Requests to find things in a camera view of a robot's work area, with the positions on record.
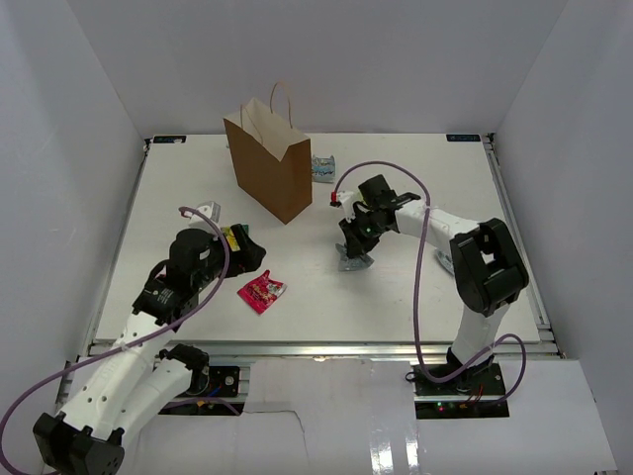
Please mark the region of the silver grey snack packet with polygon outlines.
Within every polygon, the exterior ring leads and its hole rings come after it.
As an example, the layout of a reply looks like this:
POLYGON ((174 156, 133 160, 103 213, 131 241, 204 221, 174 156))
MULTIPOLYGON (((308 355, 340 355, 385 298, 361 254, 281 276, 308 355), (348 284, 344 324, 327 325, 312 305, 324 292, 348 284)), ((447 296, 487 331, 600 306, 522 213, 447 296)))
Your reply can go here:
POLYGON ((345 245, 337 243, 335 249, 339 254, 338 270, 340 272, 360 271, 370 268, 374 259, 369 255, 361 255, 358 257, 348 257, 345 245))

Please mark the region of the red pink snack packet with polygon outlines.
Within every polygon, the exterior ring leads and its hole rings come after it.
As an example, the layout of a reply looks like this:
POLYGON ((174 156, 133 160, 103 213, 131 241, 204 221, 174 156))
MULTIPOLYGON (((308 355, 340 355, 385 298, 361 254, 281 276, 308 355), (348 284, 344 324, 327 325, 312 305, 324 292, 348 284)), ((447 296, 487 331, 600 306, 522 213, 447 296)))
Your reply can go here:
POLYGON ((270 271, 264 271, 241 289, 237 295, 257 315, 266 312, 286 291, 287 285, 271 278, 270 271))

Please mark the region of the silver blue snack packet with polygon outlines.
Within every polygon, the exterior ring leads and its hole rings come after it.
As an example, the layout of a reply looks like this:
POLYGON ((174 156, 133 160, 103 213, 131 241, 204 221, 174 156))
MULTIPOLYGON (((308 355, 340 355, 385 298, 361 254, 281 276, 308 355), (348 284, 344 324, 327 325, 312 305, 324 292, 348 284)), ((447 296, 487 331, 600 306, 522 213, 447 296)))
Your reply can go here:
POLYGON ((454 274, 454 266, 452 258, 440 249, 435 250, 435 257, 440 265, 451 275, 454 274))

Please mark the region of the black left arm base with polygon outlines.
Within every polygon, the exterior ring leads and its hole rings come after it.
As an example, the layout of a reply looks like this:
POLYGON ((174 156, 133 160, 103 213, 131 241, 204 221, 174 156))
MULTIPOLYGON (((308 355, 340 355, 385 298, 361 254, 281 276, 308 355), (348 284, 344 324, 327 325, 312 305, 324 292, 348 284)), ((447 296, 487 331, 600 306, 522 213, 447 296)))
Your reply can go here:
POLYGON ((209 366, 193 373, 189 387, 177 398, 219 397, 233 398, 238 395, 240 368, 238 366, 209 366))

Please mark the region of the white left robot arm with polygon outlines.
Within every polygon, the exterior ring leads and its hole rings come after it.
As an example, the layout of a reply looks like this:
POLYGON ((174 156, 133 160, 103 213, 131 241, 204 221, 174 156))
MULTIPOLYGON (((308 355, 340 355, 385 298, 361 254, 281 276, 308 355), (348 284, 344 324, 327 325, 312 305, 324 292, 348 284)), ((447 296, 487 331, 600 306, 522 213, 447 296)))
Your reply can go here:
POLYGON ((135 299, 114 355, 57 415, 36 421, 34 436, 46 465, 61 474, 115 474, 131 441, 173 398, 207 388, 208 354, 185 344, 165 346, 210 283, 260 267, 265 249, 243 226, 230 229, 237 250, 201 229, 177 234, 135 299))

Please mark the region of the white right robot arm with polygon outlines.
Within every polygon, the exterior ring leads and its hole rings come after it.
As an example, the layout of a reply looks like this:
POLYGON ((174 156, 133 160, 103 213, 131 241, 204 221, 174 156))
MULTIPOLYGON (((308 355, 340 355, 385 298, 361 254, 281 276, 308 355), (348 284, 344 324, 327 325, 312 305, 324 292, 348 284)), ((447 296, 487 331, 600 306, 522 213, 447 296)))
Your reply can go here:
POLYGON ((467 395, 483 381, 494 350, 508 340, 499 334, 503 317, 529 283, 528 272, 504 221, 477 222, 434 208, 427 193, 397 193, 383 175, 376 175, 357 191, 332 192, 330 204, 342 210, 339 223, 350 261, 368 258, 387 232, 418 238, 419 255, 431 245, 447 254, 456 291, 463 303, 457 334, 446 362, 430 368, 420 362, 415 373, 435 384, 448 384, 467 395))

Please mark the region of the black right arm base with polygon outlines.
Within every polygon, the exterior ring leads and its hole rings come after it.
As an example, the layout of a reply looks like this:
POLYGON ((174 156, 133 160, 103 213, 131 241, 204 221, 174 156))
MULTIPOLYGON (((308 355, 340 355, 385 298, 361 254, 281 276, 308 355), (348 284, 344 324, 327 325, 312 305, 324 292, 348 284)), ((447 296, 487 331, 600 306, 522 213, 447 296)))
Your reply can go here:
POLYGON ((497 363, 466 371, 442 384, 426 379, 416 365, 405 379, 413 385, 415 414, 420 421, 509 417, 507 401, 498 401, 506 388, 497 363))

